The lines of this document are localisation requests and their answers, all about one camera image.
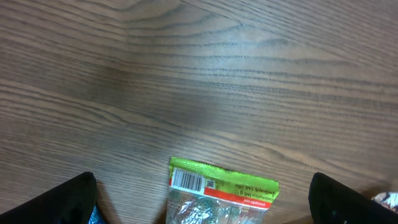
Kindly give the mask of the green snack bag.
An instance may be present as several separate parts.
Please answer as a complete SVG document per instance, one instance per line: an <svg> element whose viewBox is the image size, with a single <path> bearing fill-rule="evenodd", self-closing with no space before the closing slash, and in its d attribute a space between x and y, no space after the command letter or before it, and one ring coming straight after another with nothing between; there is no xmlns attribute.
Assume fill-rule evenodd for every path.
<svg viewBox="0 0 398 224"><path fill-rule="evenodd" d="M165 222L258 224L278 194L276 180L171 157Z"/></svg>

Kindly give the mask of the beige cookie bag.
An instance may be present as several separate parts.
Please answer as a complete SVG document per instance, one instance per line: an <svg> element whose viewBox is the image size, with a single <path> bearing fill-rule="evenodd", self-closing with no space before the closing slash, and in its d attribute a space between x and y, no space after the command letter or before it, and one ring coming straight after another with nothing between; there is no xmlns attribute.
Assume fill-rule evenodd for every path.
<svg viewBox="0 0 398 224"><path fill-rule="evenodd" d="M394 213L398 213L398 192L379 193L372 198L372 201L382 205Z"/></svg>

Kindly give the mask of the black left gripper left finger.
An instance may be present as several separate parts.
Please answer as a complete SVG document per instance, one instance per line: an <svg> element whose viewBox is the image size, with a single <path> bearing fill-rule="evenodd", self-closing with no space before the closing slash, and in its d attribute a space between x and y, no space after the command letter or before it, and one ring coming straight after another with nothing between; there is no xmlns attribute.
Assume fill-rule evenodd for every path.
<svg viewBox="0 0 398 224"><path fill-rule="evenodd" d="M1 224L88 223L97 201L97 183L84 172L1 214Z"/></svg>

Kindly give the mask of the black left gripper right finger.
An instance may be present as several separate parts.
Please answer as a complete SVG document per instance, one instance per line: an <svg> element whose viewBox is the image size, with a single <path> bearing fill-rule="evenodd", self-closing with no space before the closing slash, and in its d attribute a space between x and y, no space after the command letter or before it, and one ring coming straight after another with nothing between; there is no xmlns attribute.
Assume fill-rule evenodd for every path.
<svg viewBox="0 0 398 224"><path fill-rule="evenodd" d="M320 172L313 175L308 201L314 224L397 224L397 207L387 208Z"/></svg>

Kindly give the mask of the blue snack bar wrapper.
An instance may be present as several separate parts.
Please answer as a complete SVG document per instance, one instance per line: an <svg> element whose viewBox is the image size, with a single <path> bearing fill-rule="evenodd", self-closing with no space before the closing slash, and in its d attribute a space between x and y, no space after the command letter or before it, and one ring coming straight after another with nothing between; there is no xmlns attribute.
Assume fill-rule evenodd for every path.
<svg viewBox="0 0 398 224"><path fill-rule="evenodd" d="M106 224L99 208L95 205L87 224Z"/></svg>

